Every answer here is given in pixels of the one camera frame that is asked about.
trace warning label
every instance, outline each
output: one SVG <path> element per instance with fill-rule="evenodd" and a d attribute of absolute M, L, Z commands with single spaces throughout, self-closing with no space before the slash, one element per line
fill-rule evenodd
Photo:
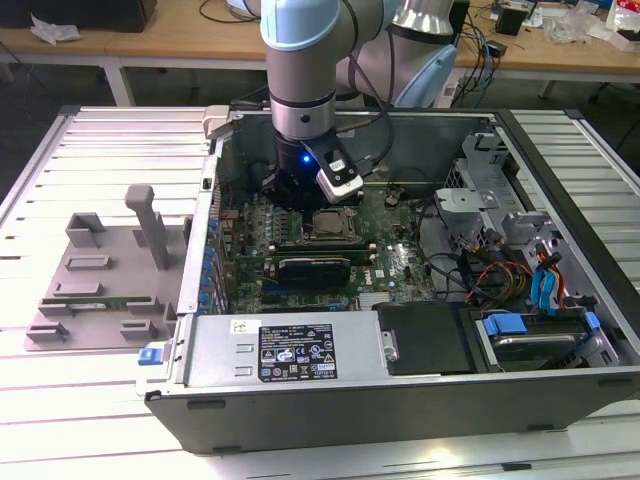
<path fill-rule="evenodd" d="M 338 378 L 331 325 L 261 327 L 258 377 L 263 382 Z"/>

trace metal table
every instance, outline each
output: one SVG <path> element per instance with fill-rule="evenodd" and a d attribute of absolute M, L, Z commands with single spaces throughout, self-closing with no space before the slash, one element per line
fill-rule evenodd
<path fill-rule="evenodd" d="M 154 186 L 154 207 L 165 224 L 181 224 L 193 213 L 208 149 L 203 112 L 84 108 L 63 114 L 0 207 L 0 477 L 578 479 L 640 472 L 638 400 L 560 432 L 196 457 L 180 449 L 136 395 L 137 352 L 25 352 L 24 330 L 67 244 L 71 213 L 80 208 L 96 211 L 107 225 L 135 224 L 122 202 L 132 182 Z M 590 127 L 583 122 L 562 112 L 514 113 L 638 286 L 640 264 L 629 256 L 634 248 L 640 253 L 637 178 L 622 180 L 624 164 L 593 132 L 587 139 Z M 222 108 L 217 120 L 225 114 Z M 578 179 L 587 171 L 602 181 Z M 599 201 L 589 203 L 592 198 Z M 629 221 L 614 212 L 629 214 Z"/>

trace black cable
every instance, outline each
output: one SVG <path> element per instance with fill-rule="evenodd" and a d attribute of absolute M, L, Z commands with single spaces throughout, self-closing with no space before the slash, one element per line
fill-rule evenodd
<path fill-rule="evenodd" d="M 251 12 L 249 12 L 249 15 L 245 15 L 241 12 L 236 12 L 236 10 L 228 3 L 226 4 L 226 9 L 227 12 L 229 12 L 234 18 L 237 18 L 238 20 L 260 20 L 260 17 L 256 17 Z"/>
<path fill-rule="evenodd" d="M 204 2 L 202 2 L 202 4 L 200 5 L 200 8 L 198 9 L 198 12 L 200 12 L 200 16 L 206 18 L 207 20 L 211 20 L 212 22 L 216 22 L 216 23 L 224 23 L 224 24 L 251 23 L 251 22 L 255 22 L 257 20 L 257 18 L 238 19 L 238 16 L 234 15 L 234 12 L 231 12 L 231 11 L 229 13 L 231 13 L 231 15 L 236 18 L 236 20 L 224 20 L 222 18 L 211 17 L 211 16 L 207 15 L 206 13 L 204 13 L 204 7 L 207 6 L 207 4 L 210 1 L 211 0 L 205 0 Z"/>
<path fill-rule="evenodd" d="M 9 47 L 7 47 L 2 40 L 0 40 L 0 47 L 2 47 L 4 49 L 5 52 L 7 52 L 17 63 L 18 65 L 20 65 L 20 68 L 24 69 L 25 72 L 27 72 L 27 75 L 29 75 L 29 77 L 33 78 L 36 82 L 38 82 L 40 84 L 40 86 L 42 87 L 42 89 L 47 93 L 47 95 L 49 95 L 49 97 L 51 97 L 52 100 L 54 100 L 59 106 L 62 106 L 64 104 L 64 102 L 62 102 L 60 100 L 60 98 L 54 94 L 51 90 L 49 90 L 49 88 L 44 84 L 44 82 L 42 80 L 40 80 L 40 78 L 38 78 L 31 70 L 29 70 L 29 68 L 27 68 L 27 66 L 24 64 L 24 62 L 22 60 L 20 60 L 15 53 L 13 53 Z"/>
<path fill-rule="evenodd" d="M 447 272 L 447 283 L 446 283 L 446 290 L 439 290 L 436 292 L 436 296 L 445 293 L 446 295 L 444 296 L 444 298 L 442 299 L 443 301 L 447 301 L 447 299 L 449 298 L 449 295 L 451 295 L 452 293 L 464 293 L 465 295 L 468 293 L 466 290 L 450 290 L 451 288 L 451 274 L 453 272 L 459 272 L 460 269 L 458 267 L 452 268 L 451 270 L 449 270 Z"/>
<path fill-rule="evenodd" d="M 631 127 L 629 127 L 629 130 L 627 130 L 627 132 L 622 136 L 622 139 L 620 140 L 620 142 L 618 143 L 618 146 L 616 147 L 616 152 L 619 152 L 620 149 L 622 148 L 622 146 L 625 144 L 625 142 L 629 139 L 629 137 L 631 136 L 631 134 L 633 133 L 633 131 L 640 126 L 640 120 L 638 120 L 637 122 L 635 122 L 633 125 L 631 125 Z"/>
<path fill-rule="evenodd" d="M 440 267 L 434 265 L 433 263 L 431 263 L 431 259 L 438 257 L 438 256 L 449 256 L 449 254 L 447 253 L 434 253 L 433 255 L 427 257 L 424 254 L 424 249 L 422 248 L 422 241 L 420 240 L 420 230 L 422 228 L 422 222 L 426 216 L 427 213 L 427 207 L 428 205 L 424 205 L 422 207 L 422 211 L 420 212 L 420 219 L 418 220 L 418 226 L 417 226 L 417 231 L 416 231 L 416 247 L 418 250 L 418 256 L 420 257 L 420 259 L 422 260 L 422 262 L 426 265 L 429 265 L 429 268 L 431 268 L 431 270 L 433 270 L 434 272 L 438 272 L 440 275 L 442 275 L 443 277 L 445 277 L 447 280 L 452 281 L 453 283 L 461 286 L 462 288 L 465 289 L 465 291 L 467 290 L 467 286 L 464 284 L 464 282 L 462 282 L 462 280 L 458 280 L 456 277 L 454 277 L 453 275 L 451 275 L 450 273 L 447 273 L 446 271 L 442 270 Z"/>
<path fill-rule="evenodd" d="M 264 85 L 260 88 L 256 88 L 255 90 L 246 93 L 238 98 L 234 98 L 233 100 L 231 100 L 230 105 L 232 107 L 235 106 L 245 106 L 245 107 L 254 107 L 254 108 L 262 108 L 263 105 L 262 103 L 259 102 L 254 102 L 251 100 L 248 100 L 249 98 L 253 97 L 254 95 L 258 95 L 259 93 L 264 92 L 265 90 L 268 90 L 269 86 L 268 85 Z"/>
<path fill-rule="evenodd" d="M 260 20 L 261 18 L 260 15 L 256 15 L 251 11 L 251 9 L 249 8 L 249 5 L 247 4 L 247 0 L 242 0 L 242 4 L 244 5 L 245 10 L 249 12 L 249 15 L 251 15 L 252 17 L 255 17 L 255 20 Z"/>
<path fill-rule="evenodd" d="M 469 18 L 469 22 L 465 22 L 465 25 L 471 27 L 471 30 L 474 34 L 474 37 L 471 37 L 471 40 L 475 43 L 476 49 L 478 50 L 478 54 L 476 56 L 476 64 L 473 67 L 471 74 L 465 79 L 464 83 L 462 84 L 462 87 L 460 88 L 460 91 L 456 94 L 453 101 L 451 102 L 452 105 L 455 104 L 458 100 L 463 100 L 468 93 L 473 91 L 473 89 L 478 86 L 479 79 L 475 79 L 474 87 L 472 87 L 470 90 L 467 90 L 471 82 L 474 81 L 476 72 L 478 71 L 478 68 L 480 68 L 480 63 L 484 60 L 484 46 L 482 45 L 482 41 L 479 38 L 483 36 L 482 32 L 473 23 L 473 18 L 471 18 L 471 15 L 469 14 L 469 12 L 467 12 L 467 17 Z"/>
<path fill-rule="evenodd" d="M 391 48 L 391 59 L 392 59 L 391 77 L 395 79 L 395 43 L 394 43 L 393 35 L 391 34 L 391 32 L 389 32 L 389 46 Z M 387 144 L 385 145 L 384 149 L 378 156 L 376 156 L 373 160 L 371 160 L 371 164 L 375 167 L 376 165 L 379 165 L 380 162 L 382 162 L 382 160 L 384 160 L 387 154 L 391 151 L 391 148 L 393 147 L 393 142 L 395 140 L 395 131 L 393 129 L 393 124 L 391 122 L 391 117 L 389 116 L 387 106 L 384 104 L 384 102 L 380 98 L 380 95 L 378 94 L 377 90 L 371 83 L 371 80 L 369 80 L 369 77 L 365 73 L 364 69 L 360 66 L 356 58 L 353 56 L 353 54 L 350 54 L 349 58 L 353 62 L 353 66 L 355 67 L 355 69 L 358 71 L 358 73 L 360 74 L 364 82 L 367 84 L 367 87 L 369 88 L 369 91 L 373 95 L 373 98 L 375 98 L 376 103 L 378 104 L 378 108 L 380 108 L 379 118 L 385 119 L 385 123 L 389 131 L 388 137 L 387 137 Z M 389 96 L 392 97 L 393 91 L 391 90 L 391 86 L 389 90 L 390 90 Z"/>
<path fill-rule="evenodd" d="M 387 31 L 389 34 L 389 58 L 390 58 L 390 75 L 391 79 L 389 80 L 389 95 L 387 95 L 387 108 L 391 106 L 393 102 L 393 94 L 396 90 L 396 42 L 393 39 L 393 34 Z"/>

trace white sticker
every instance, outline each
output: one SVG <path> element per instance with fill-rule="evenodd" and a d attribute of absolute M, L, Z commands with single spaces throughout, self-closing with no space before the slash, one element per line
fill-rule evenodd
<path fill-rule="evenodd" d="M 106 310 L 107 306 L 104 303 L 77 303 L 70 304 L 71 310 Z"/>
<path fill-rule="evenodd" d="M 338 138 L 355 138 L 355 136 L 355 130 L 347 130 L 346 132 L 341 132 L 337 135 Z"/>
<path fill-rule="evenodd" d="M 232 320 L 231 335 L 241 335 L 243 333 L 258 333 L 262 325 L 262 320 Z"/>

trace electronic device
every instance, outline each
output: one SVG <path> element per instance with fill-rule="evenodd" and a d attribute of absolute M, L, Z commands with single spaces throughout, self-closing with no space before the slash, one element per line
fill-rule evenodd
<path fill-rule="evenodd" d="M 122 316 L 104 336 L 157 340 L 136 389 L 199 454 L 562 429 L 636 394 L 640 297 L 532 143 L 538 126 L 508 111 L 335 111 L 341 78 L 396 80 L 396 103 L 441 85 L 422 73 L 447 71 L 449 10 L 395 3 L 263 5 L 271 109 L 207 109 L 184 225 L 165 228 L 140 185 L 125 198 L 140 229 L 72 217 L 29 338 L 64 348 L 81 336 L 65 323 L 106 331 L 105 311 Z M 374 62 L 362 86 L 340 60 L 359 42 L 363 64 L 394 42 L 412 61 L 393 63 L 397 78 Z M 121 261 L 142 265 L 140 249 L 147 282 Z"/>
<path fill-rule="evenodd" d="M 29 27 L 33 14 L 56 25 L 142 32 L 155 8 L 156 0 L 6 0 L 0 3 L 0 26 Z"/>
<path fill-rule="evenodd" d="M 562 429 L 640 390 L 638 293 L 518 120 L 390 116 L 386 168 L 309 220 L 252 179 L 268 112 L 212 132 L 176 335 L 141 354 L 166 371 L 138 385 L 186 450 Z"/>
<path fill-rule="evenodd" d="M 529 15 L 530 8 L 519 2 L 502 4 L 496 20 L 496 32 L 504 35 L 518 35 L 522 22 Z"/>

